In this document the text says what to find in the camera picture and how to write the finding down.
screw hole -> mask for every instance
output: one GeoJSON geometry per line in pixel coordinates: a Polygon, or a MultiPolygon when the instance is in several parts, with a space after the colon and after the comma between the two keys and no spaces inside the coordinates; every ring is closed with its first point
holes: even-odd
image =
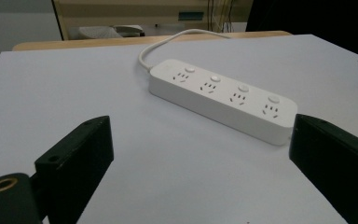
{"type": "Polygon", "coordinates": [[[17,184],[17,182],[19,182],[19,180],[14,177],[0,180],[0,192],[5,191],[7,189],[11,189],[17,184]]]}

power strip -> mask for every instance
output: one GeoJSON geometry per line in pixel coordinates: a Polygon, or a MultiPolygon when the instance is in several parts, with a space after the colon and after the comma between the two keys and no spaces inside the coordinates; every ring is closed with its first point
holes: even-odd
{"type": "Polygon", "coordinates": [[[292,134],[297,105],[290,99],[177,60],[150,70],[149,91],[272,145],[292,134]]]}

wall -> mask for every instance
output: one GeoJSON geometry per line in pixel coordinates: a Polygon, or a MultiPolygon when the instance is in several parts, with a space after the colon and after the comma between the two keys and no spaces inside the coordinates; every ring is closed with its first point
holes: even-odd
{"type": "Polygon", "coordinates": [[[49,40],[61,40],[50,0],[0,0],[0,52],[49,40]]]}

power cord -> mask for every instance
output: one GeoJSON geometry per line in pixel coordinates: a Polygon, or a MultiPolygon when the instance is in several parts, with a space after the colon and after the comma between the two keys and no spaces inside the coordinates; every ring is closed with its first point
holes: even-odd
{"type": "Polygon", "coordinates": [[[218,34],[215,32],[206,31],[206,30],[200,30],[200,29],[185,30],[185,31],[182,31],[176,35],[170,36],[169,38],[167,38],[165,40],[159,41],[159,42],[152,44],[152,45],[148,46],[147,48],[143,49],[138,55],[138,62],[141,64],[142,67],[144,67],[148,72],[150,72],[150,70],[153,68],[153,66],[145,63],[145,61],[144,61],[145,55],[148,52],[150,52],[151,50],[170,42],[171,40],[175,39],[176,37],[179,37],[180,35],[187,35],[187,34],[206,34],[206,35],[216,35],[216,36],[220,36],[220,37],[227,38],[227,39],[231,38],[228,35],[222,35],[222,34],[218,34]]]}

white tabletop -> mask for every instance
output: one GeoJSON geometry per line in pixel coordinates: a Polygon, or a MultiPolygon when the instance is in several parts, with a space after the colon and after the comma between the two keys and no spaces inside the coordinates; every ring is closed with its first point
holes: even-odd
{"type": "MultiPolygon", "coordinates": [[[[115,160],[79,223],[345,223],[275,147],[147,90],[145,46],[3,52],[0,175],[109,115],[115,160]]],[[[358,136],[358,55],[313,35],[170,43],[174,58],[276,92],[358,136]]]]}

